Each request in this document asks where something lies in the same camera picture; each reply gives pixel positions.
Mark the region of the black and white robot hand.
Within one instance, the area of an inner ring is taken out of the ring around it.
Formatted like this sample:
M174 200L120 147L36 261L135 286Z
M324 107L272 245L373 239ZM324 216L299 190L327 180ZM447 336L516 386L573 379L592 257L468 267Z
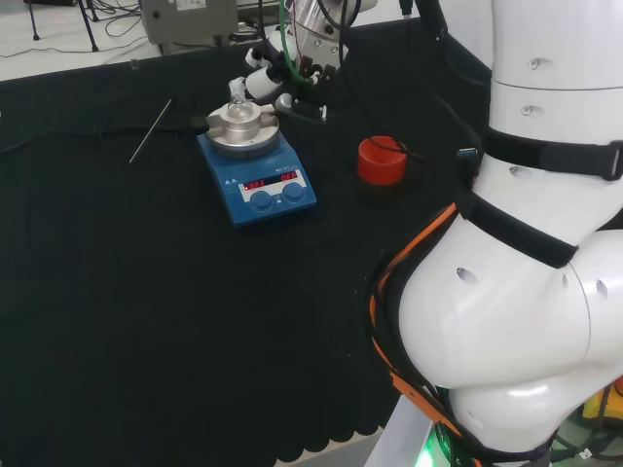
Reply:
M260 47L253 47L245 62L252 68L243 80L246 96L258 105L273 104L277 112L292 113L296 85L284 53L269 56Z

